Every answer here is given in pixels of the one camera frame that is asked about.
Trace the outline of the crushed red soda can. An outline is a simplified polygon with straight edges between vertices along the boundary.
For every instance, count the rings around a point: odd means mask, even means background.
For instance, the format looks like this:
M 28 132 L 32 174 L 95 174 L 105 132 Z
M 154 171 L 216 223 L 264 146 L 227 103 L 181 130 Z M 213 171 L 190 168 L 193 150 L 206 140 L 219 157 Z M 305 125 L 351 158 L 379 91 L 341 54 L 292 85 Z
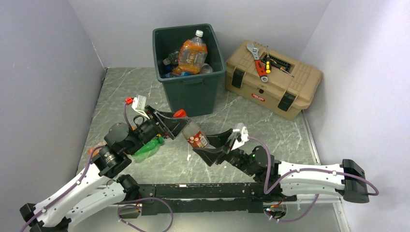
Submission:
M 182 135 L 187 140 L 192 148 L 210 148 L 210 143 L 203 130 L 199 127 L 197 123 L 192 121 L 190 117 L 187 116 L 185 110 L 180 109 L 174 113 L 175 118 L 189 119 L 190 122 L 183 129 Z

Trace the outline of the blue label water bottle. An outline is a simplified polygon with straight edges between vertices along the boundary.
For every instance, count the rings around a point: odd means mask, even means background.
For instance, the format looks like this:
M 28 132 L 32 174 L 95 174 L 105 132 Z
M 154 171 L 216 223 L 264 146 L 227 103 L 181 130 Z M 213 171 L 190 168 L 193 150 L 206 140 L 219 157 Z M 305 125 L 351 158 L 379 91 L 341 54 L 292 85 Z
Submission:
M 167 78 L 190 76 L 190 75 L 191 75 L 191 73 L 189 73 L 189 72 L 182 72 L 181 74 L 169 72 L 169 73 L 164 74 L 164 75 L 162 76 L 162 78 L 163 78 L 163 79 L 167 79 Z

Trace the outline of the dark green trash bin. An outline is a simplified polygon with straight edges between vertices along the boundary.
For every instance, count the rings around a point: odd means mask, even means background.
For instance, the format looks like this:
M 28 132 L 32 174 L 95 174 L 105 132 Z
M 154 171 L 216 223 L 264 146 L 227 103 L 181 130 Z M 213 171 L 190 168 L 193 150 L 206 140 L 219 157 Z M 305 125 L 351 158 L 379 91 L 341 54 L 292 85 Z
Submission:
M 163 60 L 181 47 L 183 42 L 192 38 L 196 30 L 204 32 L 203 40 L 208 48 L 205 61 L 213 68 L 213 72 L 163 78 L 163 75 L 168 73 Z M 212 26 L 196 24 L 154 29 L 152 49 L 157 80 L 162 83 L 171 111 L 183 109 L 191 117 L 213 113 L 219 85 L 225 77 L 226 65 Z

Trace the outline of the tall clear bottle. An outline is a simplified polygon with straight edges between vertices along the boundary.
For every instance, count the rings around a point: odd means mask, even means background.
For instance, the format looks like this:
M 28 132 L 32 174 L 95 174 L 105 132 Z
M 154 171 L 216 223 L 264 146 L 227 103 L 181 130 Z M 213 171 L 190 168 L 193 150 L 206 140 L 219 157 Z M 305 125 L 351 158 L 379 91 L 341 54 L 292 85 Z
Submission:
M 213 72 L 213 68 L 209 64 L 204 63 L 203 66 L 201 67 L 199 74 L 212 73 L 212 72 Z

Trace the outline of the clear orange-label bottle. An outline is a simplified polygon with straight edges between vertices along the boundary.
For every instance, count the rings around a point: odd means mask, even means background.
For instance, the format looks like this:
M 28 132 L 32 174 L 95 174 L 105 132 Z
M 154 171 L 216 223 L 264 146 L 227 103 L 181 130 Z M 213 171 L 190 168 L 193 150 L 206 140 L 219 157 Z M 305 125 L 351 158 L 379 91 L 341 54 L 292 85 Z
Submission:
M 180 69 L 179 66 L 176 66 L 175 68 L 172 69 L 172 73 L 177 74 L 177 75 L 181 75 L 184 71 L 182 69 Z

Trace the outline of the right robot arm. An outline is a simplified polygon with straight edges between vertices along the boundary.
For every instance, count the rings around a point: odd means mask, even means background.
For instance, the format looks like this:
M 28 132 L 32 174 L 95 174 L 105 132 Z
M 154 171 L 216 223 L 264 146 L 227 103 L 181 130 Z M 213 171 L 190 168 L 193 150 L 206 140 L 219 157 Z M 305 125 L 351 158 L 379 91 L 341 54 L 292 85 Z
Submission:
M 193 151 L 208 165 L 227 162 L 252 177 L 260 188 L 253 190 L 264 202 L 279 201 L 299 194 L 325 194 L 351 203 L 368 203 L 370 193 L 364 170 L 353 160 L 341 164 L 302 165 L 275 159 L 260 143 L 250 153 L 241 146 L 250 140 L 238 129 L 206 136 L 206 147 Z

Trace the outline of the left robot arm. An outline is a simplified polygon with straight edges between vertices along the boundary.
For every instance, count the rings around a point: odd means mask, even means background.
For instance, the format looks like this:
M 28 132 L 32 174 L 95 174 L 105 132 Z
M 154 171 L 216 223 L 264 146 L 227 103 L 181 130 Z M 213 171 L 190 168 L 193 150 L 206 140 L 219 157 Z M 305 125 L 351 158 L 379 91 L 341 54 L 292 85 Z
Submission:
M 140 150 L 155 136 L 175 139 L 191 123 L 187 116 L 175 117 L 174 113 L 145 107 L 148 119 L 136 128 L 128 123 L 116 123 L 105 135 L 105 145 L 92 151 L 85 168 L 66 185 L 40 203 L 27 203 L 20 208 L 25 221 L 21 228 L 32 232 L 60 231 L 74 224 L 68 218 L 69 210 L 77 210 L 80 203 L 99 185 L 115 178 L 131 164 L 130 155 Z

